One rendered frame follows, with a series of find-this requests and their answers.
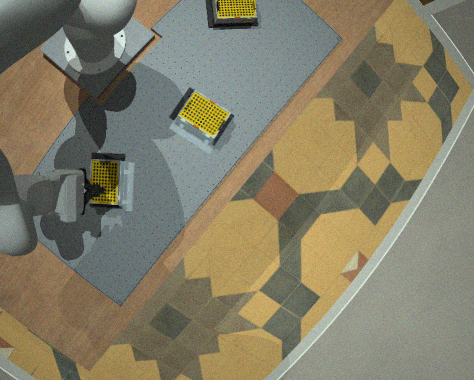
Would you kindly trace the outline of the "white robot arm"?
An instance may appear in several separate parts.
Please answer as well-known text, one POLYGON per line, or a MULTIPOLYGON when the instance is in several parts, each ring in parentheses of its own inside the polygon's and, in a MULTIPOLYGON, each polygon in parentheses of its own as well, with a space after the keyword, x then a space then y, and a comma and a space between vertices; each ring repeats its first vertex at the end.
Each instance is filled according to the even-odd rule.
MULTIPOLYGON (((136 4, 137 0, 0 0, 0 74, 62 27, 68 38, 65 56, 73 69, 86 75, 109 70, 124 52, 123 28, 136 4)), ((76 221, 76 175, 66 175, 71 174, 60 175, 60 182, 40 172, 13 175, 0 149, 1 253, 23 256, 34 251, 38 239, 33 216, 51 210, 60 213, 61 221, 76 221)))

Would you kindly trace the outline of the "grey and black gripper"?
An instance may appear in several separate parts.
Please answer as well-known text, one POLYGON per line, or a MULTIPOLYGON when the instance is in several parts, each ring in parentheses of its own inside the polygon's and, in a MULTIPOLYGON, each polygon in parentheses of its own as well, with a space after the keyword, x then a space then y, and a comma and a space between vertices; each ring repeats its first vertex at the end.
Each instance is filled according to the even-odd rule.
POLYGON ((99 184, 90 184, 86 178, 86 169, 59 169, 43 173, 50 181, 60 182, 60 174, 76 175, 76 215, 84 215, 85 206, 93 197, 100 197, 99 194, 105 194, 105 188, 99 184), (84 189, 86 190, 84 193, 84 189), (84 209, 84 210, 83 210, 84 209))

